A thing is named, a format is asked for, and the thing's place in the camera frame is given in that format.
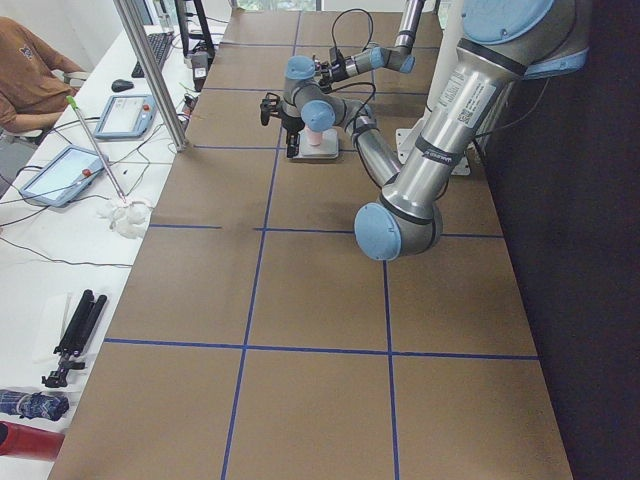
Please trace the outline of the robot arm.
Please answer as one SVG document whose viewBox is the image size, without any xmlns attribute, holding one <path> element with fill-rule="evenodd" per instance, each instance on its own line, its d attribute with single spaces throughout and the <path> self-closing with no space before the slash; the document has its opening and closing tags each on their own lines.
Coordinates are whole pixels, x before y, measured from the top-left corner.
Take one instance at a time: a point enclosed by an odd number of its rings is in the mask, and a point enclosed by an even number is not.
<svg viewBox="0 0 640 480">
<path fill-rule="evenodd" d="M 349 78 L 385 68 L 408 74 L 415 65 L 412 49 L 424 8 L 424 0 L 410 0 L 405 3 L 404 12 L 393 47 L 382 47 L 372 41 L 374 22 L 371 14 L 362 8 L 351 8 L 341 12 L 331 27 L 333 46 L 329 50 L 330 60 L 313 60 L 319 86 L 324 93 L 333 91 L 333 84 Z M 368 38 L 362 50 L 351 56 L 344 56 L 337 45 L 335 26 L 342 16 L 351 12 L 362 12 L 368 18 Z"/>
<path fill-rule="evenodd" d="M 378 199 L 356 214 L 356 241 L 379 261 L 419 254 L 437 243 L 443 228 L 438 195 L 504 88 L 574 72 L 588 52 L 588 1 L 464 2 L 456 19 L 462 28 L 456 64 L 436 104 L 417 124 L 407 158 L 400 160 L 368 106 L 334 97 L 331 88 L 379 68 L 410 72 L 422 10 L 419 1 L 406 3 L 390 48 L 368 44 L 350 57 L 334 51 L 324 63 L 291 57 L 283 92 L 266 94 L 260 104 L 263 123 L 275 118 L 285 128 L 288 157 L 298 154 L 303 131 L 319 135 L 340 127 L 350 136 L 380 188 Z"/>
</svg>

